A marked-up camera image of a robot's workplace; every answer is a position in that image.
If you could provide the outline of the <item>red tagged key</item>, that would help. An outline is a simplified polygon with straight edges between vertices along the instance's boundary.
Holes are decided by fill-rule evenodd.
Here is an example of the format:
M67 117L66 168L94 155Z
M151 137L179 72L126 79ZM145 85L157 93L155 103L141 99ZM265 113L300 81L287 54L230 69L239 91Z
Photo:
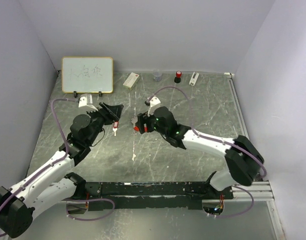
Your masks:
M113 132L114 132L114 136L116 136L116 132L117 132L117 130L118 130L118 124L119 124L118 121L114 122L114 124L113 124L112 130L113 130Z

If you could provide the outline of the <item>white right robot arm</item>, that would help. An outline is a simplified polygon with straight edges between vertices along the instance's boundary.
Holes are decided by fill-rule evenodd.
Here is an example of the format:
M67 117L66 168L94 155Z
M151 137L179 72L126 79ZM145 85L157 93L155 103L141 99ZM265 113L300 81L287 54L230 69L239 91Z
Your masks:
M177 123L165 106L157 108L153 113L147 111L138 114L135 125L141 134L158 132L175 148L201 151L223 158L226 167L211 174L205 186L205 194L211 199L217 198L222 190L234 184L251 186L264 163L247 137L239 135L237 138L222 138L196 131Z

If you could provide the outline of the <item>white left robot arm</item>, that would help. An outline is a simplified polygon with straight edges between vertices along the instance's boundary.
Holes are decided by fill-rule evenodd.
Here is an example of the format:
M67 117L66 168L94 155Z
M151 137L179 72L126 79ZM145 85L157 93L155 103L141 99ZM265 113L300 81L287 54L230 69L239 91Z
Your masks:
M31 175L9 188L0 187L0 229L2 236L22 235L42 212L61 200L79 200L86 194L85 180L68 173L90 153L98 134L121 118L123 105L79 106L70 133L58 151Z

